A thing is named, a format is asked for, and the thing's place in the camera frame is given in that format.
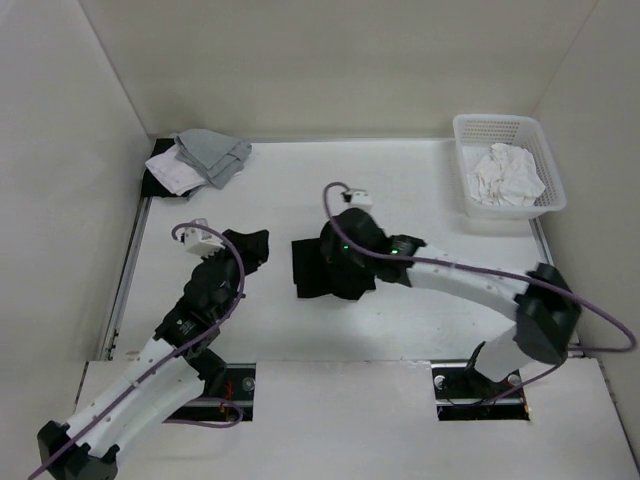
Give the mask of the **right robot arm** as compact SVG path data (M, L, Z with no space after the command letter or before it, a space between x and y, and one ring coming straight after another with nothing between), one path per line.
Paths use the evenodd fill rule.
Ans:
M581 315L569 299L559 271L540 263L523 274L473 266L409 235L384 233L359 208L349 208L326 222L320 252L332 274L356 274L413 289L446 293L489 308L513 325L477 346L464 370L473 394L489 394L513 371L532 362L556 367L569 353L569 342Z

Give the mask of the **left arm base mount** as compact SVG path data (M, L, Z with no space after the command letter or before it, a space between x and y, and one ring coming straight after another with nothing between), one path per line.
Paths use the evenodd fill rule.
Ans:
M256 391L255 364L229 364L224 373L207 380L203 393L179 408L168 422L204 422L222 425L235 422L239 416L234 403L242 411L242 422L253 420Z

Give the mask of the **right aluminium table rail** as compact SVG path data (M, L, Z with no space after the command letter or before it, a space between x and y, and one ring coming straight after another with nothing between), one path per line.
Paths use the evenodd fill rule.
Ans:
M541 272L538 272L537 267L534 268L534 277L543 281L549 280L552 285L559 281L559 288L570 291L564 277L554 265L541 220L539 218L530 220L529 225L540 255L539 264L542 266ZM557 324L561 337L567 343L567 356L584 356L580 350L581 344L576 331L582 307L577 302L548 289L536 287L536 291L542 296L543 305Z

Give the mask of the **white crumpled tank top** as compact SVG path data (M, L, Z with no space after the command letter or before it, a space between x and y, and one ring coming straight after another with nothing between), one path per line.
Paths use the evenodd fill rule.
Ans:
M471 198L481 205L530 207L545 192L534 156L526 149L494 143L467 174Z

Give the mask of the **black folded tank top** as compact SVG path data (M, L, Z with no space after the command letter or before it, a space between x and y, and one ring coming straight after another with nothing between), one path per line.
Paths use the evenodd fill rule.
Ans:
M155 140L155 144L151 153L151 158L163 154L175 145L172 138L159 138ZM166 189L156 177L145 168L141 179L141 197L142 198L188 198L192 194L193 189L187 190L181 195L172 193Z

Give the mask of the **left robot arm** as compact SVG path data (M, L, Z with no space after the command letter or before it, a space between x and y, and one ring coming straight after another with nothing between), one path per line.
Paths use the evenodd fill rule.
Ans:
M227 365L209 346L242 298L246 273L241 256L228 248L198 265L128 369L89 406L41 428L36 472L113 479L132 448L178 409L219 395Z

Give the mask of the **white folded tank top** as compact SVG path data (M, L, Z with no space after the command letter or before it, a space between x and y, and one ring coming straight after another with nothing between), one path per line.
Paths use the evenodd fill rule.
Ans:
M179 152L179 147L174 145L145 162L151 175L166 190L177 196L206 184L206 180L193 167L177 159Z

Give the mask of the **left aluminium table rail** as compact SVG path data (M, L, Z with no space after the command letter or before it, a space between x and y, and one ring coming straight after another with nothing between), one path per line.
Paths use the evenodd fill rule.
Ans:
M104 328L102 329L100 342L98 344L99 348L95 356L96 360L110 361L113 359L113 352L119 337L124 309L126 307L151 203L152 199L147 197L140 198L138 202L124 262L118 275L117 283L115 284L111 305L107 310L108 315L104 323Z

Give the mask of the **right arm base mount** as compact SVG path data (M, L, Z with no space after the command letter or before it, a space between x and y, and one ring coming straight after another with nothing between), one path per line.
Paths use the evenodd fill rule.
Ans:
M484 343L468 360L431 364L431 375L440 421L529 421L529 409L521 388L519 370L494 382L478 373L475 361Z

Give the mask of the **grey folded tank top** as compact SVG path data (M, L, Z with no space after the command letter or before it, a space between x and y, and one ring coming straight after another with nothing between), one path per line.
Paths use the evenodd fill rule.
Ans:
M192 167L209 185L223 189L244 169L252 144L206 129L190 129L174 139L176 159Z

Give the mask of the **aluminium table rail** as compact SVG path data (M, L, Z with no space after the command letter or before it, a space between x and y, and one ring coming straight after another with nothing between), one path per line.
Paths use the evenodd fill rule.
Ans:
M124 309L126 307L151 203L152 199L147 197L140 198L138 202L124 262L118 275L117 283L115 284L111 305L107 310L108 315L104 323L104 328L102 329L100 342L98 344L99 348L95 356L96 360L110 361L113 359L113 352L119 337Z
M570 291L564 277L554 265L541 220L539 218L530 220L529 225L540 255L539 264L542 266L541 272L538 272L537 267L534 268L534 277L543 281L549 280L552 285L559 281L559 288ZM542 296L543 305L557 324L561 337L567 343L567 356L584 356L580 350L581 344L576 331L582 307L577 302L548 289L536 287L536 291Z

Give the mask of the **black tank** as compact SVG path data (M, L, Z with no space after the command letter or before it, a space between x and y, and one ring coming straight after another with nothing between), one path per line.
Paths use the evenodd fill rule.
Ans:
M230 229L223 235L234 245L242 258L245 273L254 273L269 258L269 232L259 230L243 234ZM365 293L376 290L374 276L355 266L342 266L327 260L321 253L319 238L292 242L292 274L299 299L325 295L357 301Z
M163 154L175 145L172 138L159 138L155 140L155 144L151 153L151 158ZM187 190L181 195L172 193L166 189L156 177L145 168L141 179L141 197L142 198L188 198L192 194L193 189Z

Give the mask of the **white plastic laundry basket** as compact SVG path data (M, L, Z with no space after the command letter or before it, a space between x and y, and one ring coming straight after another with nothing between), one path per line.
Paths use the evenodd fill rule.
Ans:
M531 220L567 200L541 125L515 115L460 114L453 119L466 213Z

